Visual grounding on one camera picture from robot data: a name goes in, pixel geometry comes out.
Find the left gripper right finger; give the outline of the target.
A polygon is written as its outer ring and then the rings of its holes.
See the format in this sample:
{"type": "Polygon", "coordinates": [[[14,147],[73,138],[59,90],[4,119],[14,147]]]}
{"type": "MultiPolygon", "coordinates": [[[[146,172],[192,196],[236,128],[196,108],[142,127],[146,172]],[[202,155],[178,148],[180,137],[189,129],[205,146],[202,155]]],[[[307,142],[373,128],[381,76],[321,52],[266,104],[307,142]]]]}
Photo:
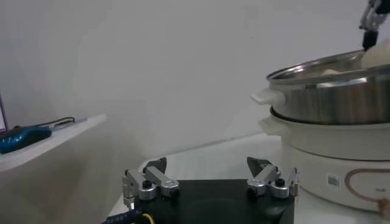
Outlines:
{"type": "Polygon", "coordinates": [[[296,197],[299,194],[299,179],[296,168],[282,172],[266,159],[247,157],[247,165],[252,178],[247,180],[247,188],[254,195],[270,194],[273,198],[296,197]]]}

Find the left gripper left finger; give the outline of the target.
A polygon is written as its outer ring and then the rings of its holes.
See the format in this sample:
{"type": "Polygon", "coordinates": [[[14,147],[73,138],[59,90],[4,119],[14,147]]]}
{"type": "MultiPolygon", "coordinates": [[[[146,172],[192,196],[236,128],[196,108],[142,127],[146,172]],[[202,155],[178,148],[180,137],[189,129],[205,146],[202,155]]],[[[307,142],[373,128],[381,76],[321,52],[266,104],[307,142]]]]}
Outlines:
{"type": "Polygon", "coordinates": [[[147,162],[141,171],[126,169],[122,176],[123,203],[129,209],[135,207],[135,199],[152,201],[161,195],[163,198],[176,198],[180,194],[178,180],[165,175],[168,160],[166,157],[147,162]]]}

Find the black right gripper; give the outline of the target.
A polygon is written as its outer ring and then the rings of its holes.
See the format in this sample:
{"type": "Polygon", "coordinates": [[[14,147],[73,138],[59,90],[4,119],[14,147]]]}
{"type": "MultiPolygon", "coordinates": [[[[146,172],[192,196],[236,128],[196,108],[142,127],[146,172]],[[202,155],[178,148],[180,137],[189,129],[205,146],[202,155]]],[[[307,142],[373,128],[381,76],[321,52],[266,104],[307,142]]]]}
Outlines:
{"type": "Polygon", "coordinates": [[[378,14],[389,14],[389,12],[389,0],[368,0],[359,25],[359,29],[364,30],[362,47],[365,51],[370,49],[377,42],[381,19],[381,16],[378,14]]]}

